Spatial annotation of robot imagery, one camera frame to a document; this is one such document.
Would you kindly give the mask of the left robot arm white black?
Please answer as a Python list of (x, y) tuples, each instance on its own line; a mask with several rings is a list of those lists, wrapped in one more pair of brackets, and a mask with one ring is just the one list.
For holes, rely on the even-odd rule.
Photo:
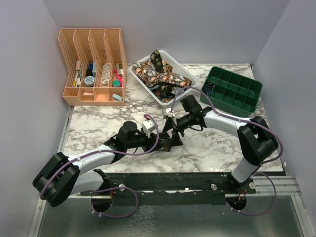
[(169, 152), (172, 147), (183, 144), (180, 138), (183, 134), (179, 124), (170, 120), (165, 123), (163, 131), (159, 131), (150, 118), (142, 123), (142, 129), (138, 129), (136, 123), (126, 121), (118, 133), (99, 148), (71, 156), (55, 153), (34, 178), (32, 185), (41, 199), (56, 207), (74, 192), (80, 176), (119, 161), (129, 155), (129, 149), (141, 148), (141, 155), (154, 151)]

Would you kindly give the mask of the orange floral tie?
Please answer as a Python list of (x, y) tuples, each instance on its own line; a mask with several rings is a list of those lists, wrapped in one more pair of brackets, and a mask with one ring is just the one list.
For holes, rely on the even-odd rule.
[(157, 144), (157, 150), (163, 152), (170, 152), (172, 147), (172, 141), (170, 139), (161, 139)]

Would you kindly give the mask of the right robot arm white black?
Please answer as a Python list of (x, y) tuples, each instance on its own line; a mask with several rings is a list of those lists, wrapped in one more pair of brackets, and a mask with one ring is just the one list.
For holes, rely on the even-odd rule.
[(171, 108), (164, 109), (164, 132), (172, 129), (173, 136), (183, 136), (185, 129), (198, 125), (201, 129), (221, 130), (239, 139), (243, 158), (228, 175), (227, 180), (227, 188), (232, 193), (240, 192), (245, 186), (245, 181), (278, 149), (276, 136), (270, 133), (262, 117), (243, 119), (215, 112), (210, 106), (202, 108), (192, 95), (186, 96), (180, 103), (188, 114), (177, 118)]

